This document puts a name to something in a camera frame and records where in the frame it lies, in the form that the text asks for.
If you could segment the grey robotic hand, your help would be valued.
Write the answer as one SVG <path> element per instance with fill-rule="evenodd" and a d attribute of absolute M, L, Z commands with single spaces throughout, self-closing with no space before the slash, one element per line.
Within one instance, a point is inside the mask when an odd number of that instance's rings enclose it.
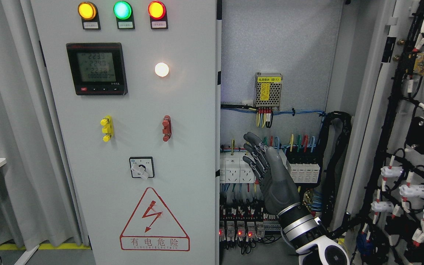
<path fill-rule="evenodd" d="M 281 215 L 290 206 L 298 204 L 300 198 L 297 186 L 276 149 L 266 146 L 250 131 L 243 138 L 246 141 L 244 148 L 252 156 L 243 156 L 243 161 L 249 164 L 259 180 L 267 211 L 272 215 Z"/>

